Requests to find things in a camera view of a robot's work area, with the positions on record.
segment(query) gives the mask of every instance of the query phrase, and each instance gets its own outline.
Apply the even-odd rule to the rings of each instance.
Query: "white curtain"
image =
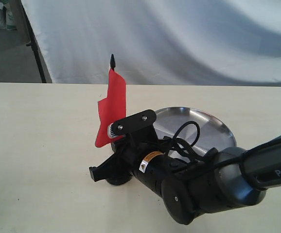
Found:
[[[281,86],[281,0],[22,0],[54,83]]]

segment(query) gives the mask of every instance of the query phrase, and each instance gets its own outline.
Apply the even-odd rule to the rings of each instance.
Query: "table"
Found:
[[[281,231],[281,188],[257,206],[203,215],[189,226],[133,179],[94,183],[110,147],[94,146],[106,85],[0,83],[0,233]],[[222,120],[239,147],[281,135],[281,87],[128,86],[128,114],[187,106]]]

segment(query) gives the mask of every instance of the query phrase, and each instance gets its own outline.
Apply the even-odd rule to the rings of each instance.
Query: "robotic arm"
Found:
[[[256,205],[268,188],[281,186],[281,136],[251,150],[212,148],[199,156],[192,149],[200,135],[196,122],[185,123],[173,138],[158,139],[156,118],[146,110],[110,125],[109,136],[123,138],[112,144],[112,156],[89,168],[92,179],[120,185],[134,176],[162,197],[172,218],[185,225],[205,213]],[[198,132],[192,144],[177,138],[190,124]],[[170,150],[190,162],[169,157]]]

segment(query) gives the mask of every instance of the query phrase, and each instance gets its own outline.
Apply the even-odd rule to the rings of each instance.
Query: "floor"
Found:
[[[40,57],[46,80],[51,83],[50,75],[41,54]],[[19,34],[16,30],[0,30],[0,82],[41,82],[34,53],[31,47],[27,47],[20,42]]]

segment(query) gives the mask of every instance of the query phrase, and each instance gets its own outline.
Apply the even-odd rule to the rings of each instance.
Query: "stainless steel plate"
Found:
[[[230,129],[216,117],[194,108],[170,107],[156,111],[157,120],[154,127],[159,138],[173,137],[178,128],[185,122],[194,120],[200,125],[200,138],[193,149],[199,155],[204,155],[209,149],[215,147],[219,151],[236,146],[236,140]],[[194,125],[187,126],[179,137],[192,143],[196,137]],[[178,157],[177,152],[170,153]]]

